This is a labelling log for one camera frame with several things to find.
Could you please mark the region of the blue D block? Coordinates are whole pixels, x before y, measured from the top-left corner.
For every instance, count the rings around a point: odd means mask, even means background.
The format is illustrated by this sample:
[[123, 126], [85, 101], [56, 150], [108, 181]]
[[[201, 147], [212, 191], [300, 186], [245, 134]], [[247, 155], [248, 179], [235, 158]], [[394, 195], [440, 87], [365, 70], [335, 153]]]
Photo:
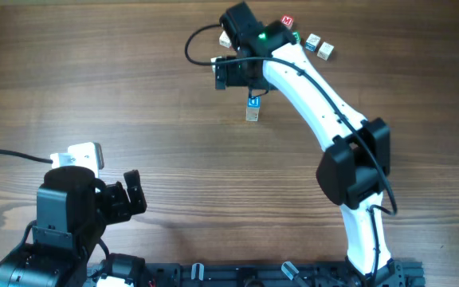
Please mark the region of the blue D block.
[[248, 108], [259, 108], [261, 106], [261, 98], [259, 96], [252, 97], [250, 96], [247, 100]]

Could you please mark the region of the red sided plain block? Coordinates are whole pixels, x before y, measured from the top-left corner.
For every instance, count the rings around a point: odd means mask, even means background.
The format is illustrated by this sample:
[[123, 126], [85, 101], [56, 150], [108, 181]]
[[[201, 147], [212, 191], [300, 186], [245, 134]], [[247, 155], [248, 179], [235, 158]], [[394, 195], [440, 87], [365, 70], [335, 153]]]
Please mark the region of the red sided plain block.
[[258, 121], [258, 116], [257, 115], [247, 115], [246, 120], [249, 122], [257, 122]]

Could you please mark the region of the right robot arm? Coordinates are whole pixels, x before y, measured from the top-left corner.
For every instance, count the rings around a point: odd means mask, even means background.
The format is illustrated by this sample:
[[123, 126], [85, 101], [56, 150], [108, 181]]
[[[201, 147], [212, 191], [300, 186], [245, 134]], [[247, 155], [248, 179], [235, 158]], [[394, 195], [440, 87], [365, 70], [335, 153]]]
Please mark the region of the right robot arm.
[[347, 260], [357, 274], [377, 281], [391, 260], [379, 211], [390, 187], [390, 129], [345, 103], [283, 23], [264, 25], [245, 2], [230, 7], [219, 23], [236, 53], [216, 60], [216, 87], [246, 87], [263, 94], [276, 89], [299, 112], [324, 153], [316, 179], [341, 209]]

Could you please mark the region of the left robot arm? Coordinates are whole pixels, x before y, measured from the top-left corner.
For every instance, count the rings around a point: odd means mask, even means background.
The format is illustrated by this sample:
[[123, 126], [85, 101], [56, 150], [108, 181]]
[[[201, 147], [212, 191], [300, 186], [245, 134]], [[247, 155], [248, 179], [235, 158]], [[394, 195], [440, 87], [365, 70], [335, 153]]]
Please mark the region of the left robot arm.
[[101, 237], [107, 226], [147, 209], [139, 172], [105, 184], [86, 167], [48, 171], [37, 192], [37, 217], [0, 261], [0, 286], [145, 286], [146, 262], [112, 254]]

